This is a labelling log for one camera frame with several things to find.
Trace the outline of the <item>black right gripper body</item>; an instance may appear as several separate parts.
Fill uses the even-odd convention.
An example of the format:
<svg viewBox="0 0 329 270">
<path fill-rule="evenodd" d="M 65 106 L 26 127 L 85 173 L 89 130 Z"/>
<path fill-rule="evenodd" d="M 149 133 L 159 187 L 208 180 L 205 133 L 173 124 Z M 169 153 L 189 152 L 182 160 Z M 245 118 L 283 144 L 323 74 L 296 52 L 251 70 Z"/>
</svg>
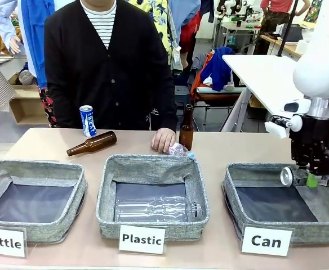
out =
<svg viewBox="0 0 329 270">
<path fill-rule="evenodd" d="M 302 127 L 290 131 L 291 158 L 316 176 L 329 175 L 329 119 L 301 116 Z"/>
</svg>

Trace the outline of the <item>person's left hand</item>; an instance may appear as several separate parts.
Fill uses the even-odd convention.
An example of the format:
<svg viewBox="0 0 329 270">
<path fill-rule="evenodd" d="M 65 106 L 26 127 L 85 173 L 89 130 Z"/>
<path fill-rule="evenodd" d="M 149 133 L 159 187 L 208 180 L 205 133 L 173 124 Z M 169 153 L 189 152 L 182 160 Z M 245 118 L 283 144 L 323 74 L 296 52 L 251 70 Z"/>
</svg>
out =
<svg viewBox="0 0 329 270">
<path fill-rule="evenodd" d="M 167 153 L 168 149 L 174 145 L 176 133 L 168 128 L 161 128 L 156 131 L 151 141 L 151 148 L 158 152 Z"/>
</svg>

